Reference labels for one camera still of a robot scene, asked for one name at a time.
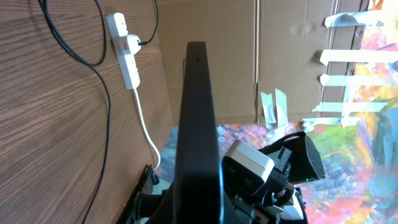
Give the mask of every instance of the wood grain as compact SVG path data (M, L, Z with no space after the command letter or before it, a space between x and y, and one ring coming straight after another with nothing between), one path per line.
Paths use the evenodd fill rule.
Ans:
M130 33L146 40L155 18L151 1L99 1L121 12ZM103 50L94 1L49 1L66 41L89 62ZM97 67L112 99L105 178L87 223L114 223L145 164L156 162L142 132L132 92L124 89L108 33ZM147 129L162 149L172 127L157 36L136 56L138 92ZM0 1L1 223L80 223L102 166L107 100L98 77L53 39L36 0Z

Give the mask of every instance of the cardboard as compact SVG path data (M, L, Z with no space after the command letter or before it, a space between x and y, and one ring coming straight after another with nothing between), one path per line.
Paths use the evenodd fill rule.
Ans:
M276 88L287 96L289 121L328 115L312 110L323 100L341 102L344 87L322 87L319 76L345 75L349 65L330 63L326 67L313 56L318 50L359 48L359 44L353 46L360 43L354 41L360 37L355 35L355 27L327 29L323 23L332 14L359 11L361 2L159 0L160 47L175 124L183 58L187 42L193 40L206 42L219 124L254 123L256 115L264 123L260 92L275 93Z

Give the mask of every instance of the white power strip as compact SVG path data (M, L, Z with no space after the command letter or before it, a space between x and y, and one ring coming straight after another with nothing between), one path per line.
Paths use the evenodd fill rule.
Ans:
M106 15L109 31L111 33L114 50L119 61L120 70L126 89L132 90L139 86L139 76L134 54L141 46L137 35L128 34L124 15L120 12Z

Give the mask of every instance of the tape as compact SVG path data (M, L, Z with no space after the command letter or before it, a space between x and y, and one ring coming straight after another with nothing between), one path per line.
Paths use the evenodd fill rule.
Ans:
M329 62L385 62L398 61L398 52L382 50L323 50L321 63Z
M385 11L373 10L364 12L346 12L332 16L325 19L326 28L329 27L344 27L344 26L384 26L383 14Z
M344 103L331 103L331 102L321 102L312 112L343 112ZM378 112L387 103L378 102L355 102L347 103L347 109L350 112Z
M267 128L271 128L271 124L276 123L272 94L265 94L261 92L261 101L262 109L264 110L264 117L266 119L266 126Z
M360 118L347 117L347 118L305 118L303 119L303 127L305 132L314 130L314 126L317 124L327 125L340 125L343 126L354 126L358 123Z
M355 87L351 85L346 86L343 98L343 109L341 110L341 118L347 118L351 112L350 105L354 100Z
M278 128L281 128L288 123L286 94L278 89L275 89L275 98L276 112L278 115Z
M327 75L320 77L320 82L324 86L384 86L398 83L397 80L388 80L385 78L375 78L362 75Z

